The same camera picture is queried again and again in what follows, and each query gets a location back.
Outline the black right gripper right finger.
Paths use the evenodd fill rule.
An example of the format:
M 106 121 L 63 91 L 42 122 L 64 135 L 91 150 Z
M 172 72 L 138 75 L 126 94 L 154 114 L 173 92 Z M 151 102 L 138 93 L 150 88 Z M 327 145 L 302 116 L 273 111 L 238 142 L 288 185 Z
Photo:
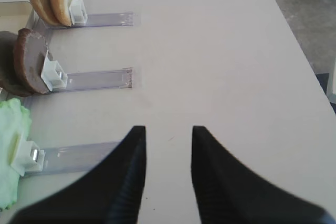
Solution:
M 202 223 L 335 223 L 250 170 L 204 126 L 193 127 L 191 175 Z

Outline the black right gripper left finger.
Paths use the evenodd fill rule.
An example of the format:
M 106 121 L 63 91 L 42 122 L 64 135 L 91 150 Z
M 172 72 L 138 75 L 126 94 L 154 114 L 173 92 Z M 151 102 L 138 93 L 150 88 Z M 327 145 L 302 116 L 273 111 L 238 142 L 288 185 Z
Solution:
M 137 223 L 145 177 L 146 128 L 134 126 L 90 172 L 11 223 Z

